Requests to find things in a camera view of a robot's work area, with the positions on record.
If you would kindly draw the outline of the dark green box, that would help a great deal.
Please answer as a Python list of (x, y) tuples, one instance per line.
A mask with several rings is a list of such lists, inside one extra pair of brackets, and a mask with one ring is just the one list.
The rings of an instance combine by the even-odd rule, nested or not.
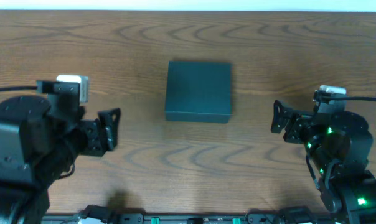
[(167, 121), (227, 123), (232, 115), (232, 65), (170, 61), (164, 112)]

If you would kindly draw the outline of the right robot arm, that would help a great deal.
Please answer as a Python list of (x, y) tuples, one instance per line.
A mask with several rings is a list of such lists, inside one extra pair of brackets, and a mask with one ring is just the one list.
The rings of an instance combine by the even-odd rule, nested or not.
[(376, 223), (376, 178), (367, 170), (373, 144), (366, 120), (345, 101), (318, 102), (313, 111), (273, 105), (272, 133), (302, 144), (306, 163), (331, 220)]

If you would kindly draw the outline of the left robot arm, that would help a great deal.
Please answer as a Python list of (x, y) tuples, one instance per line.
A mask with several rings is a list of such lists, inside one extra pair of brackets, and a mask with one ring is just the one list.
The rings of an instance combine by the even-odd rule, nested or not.
[(0, 103), (0, 223), (40, 223), (49, 187), (79, 155), (101, 157), (118, 142), (118, 108), (84, 120), (72, 95), (18, 96)]

